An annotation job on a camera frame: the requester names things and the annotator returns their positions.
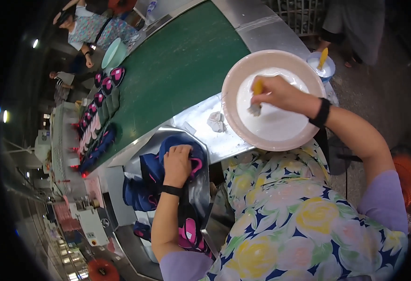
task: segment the green conveyor belt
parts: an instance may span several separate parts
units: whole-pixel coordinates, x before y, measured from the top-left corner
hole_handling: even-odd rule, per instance
[[[249,50],[207,1],[175,18],[127,59],[115,143],[92,170],[164,121],[221,92],[229,69]]]

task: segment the floral dress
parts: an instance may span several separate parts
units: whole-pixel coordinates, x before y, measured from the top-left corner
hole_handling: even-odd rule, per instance
[[[204,281],[338,280],[391,276],[407,236],[359,214],[327,185],[314,140],[222,162],[236,223]]]
[[[76,17],[76,27],[73,32],[68,33],[68,43],[95,42],[96,36],[106,21],[106,17],[97,14],[90,17]],[[101,33],[101,37],[99,37],[96,44],[103,50],[107,50],[118,37],[129,46],[139,38],[139,34],[135,28],[128,25],[125,21],[113,18]]]

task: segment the striped sleeve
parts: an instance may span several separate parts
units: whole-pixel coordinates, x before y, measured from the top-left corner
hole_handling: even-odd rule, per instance
[[[60,79],[59,77],[56,77],[55,79],[56,79],[56,81],[57,81],[57,82],[56,82],[56,85],[62,87],[63,80]]]

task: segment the yellow brush handle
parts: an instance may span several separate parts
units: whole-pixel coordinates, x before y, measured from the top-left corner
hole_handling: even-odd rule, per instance
[[[253,95],[259,95],[263,92],[263,84],[261,80],[258,80],[257,82],[255,82],[254,84],[254,93]]]
[[[329,54],[329,49],[325,48],[322,53],[321,53],[321,57],[319,59],[319,65],[318,65],[318,69],[322,70],[322,66],[324,65],[324,62],[327,59],[327,55]]]

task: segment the purple shirt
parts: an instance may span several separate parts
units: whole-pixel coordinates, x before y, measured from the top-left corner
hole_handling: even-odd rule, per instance
[[[394,170],[379,174],[368,186],[357,211],[393,231],[408,233],[408,220],[399,175]],[[172,252],[160,261],[164,281],[198,281],[213,260],[197,252]]]

